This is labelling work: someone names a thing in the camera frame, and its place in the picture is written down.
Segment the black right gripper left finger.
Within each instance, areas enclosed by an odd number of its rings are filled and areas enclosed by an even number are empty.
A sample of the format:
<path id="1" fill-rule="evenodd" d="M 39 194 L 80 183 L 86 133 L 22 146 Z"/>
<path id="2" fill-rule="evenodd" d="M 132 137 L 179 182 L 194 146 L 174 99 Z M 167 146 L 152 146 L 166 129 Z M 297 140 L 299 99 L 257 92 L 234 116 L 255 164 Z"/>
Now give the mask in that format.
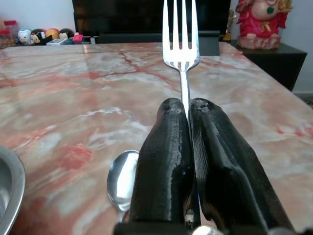
<path id="1" fill-rule="evenodd" d="M 169 98 L 139 152 L 130 220 L 183 222 L 190 207 L 194 163 L 182 102 Z"/>

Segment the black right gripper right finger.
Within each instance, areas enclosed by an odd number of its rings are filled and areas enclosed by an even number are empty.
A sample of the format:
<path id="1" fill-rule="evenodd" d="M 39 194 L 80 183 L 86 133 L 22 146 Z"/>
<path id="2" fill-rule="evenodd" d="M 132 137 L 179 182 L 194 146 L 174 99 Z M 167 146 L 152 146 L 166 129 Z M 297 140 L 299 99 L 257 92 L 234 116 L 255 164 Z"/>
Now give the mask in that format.
<path id="1" fill-rule="evenodd" d="M 293 226 L 255 151 L 213 102 L 191 102 L 195 171 L 202 212 L 221 230 L 265 232 Z"/>

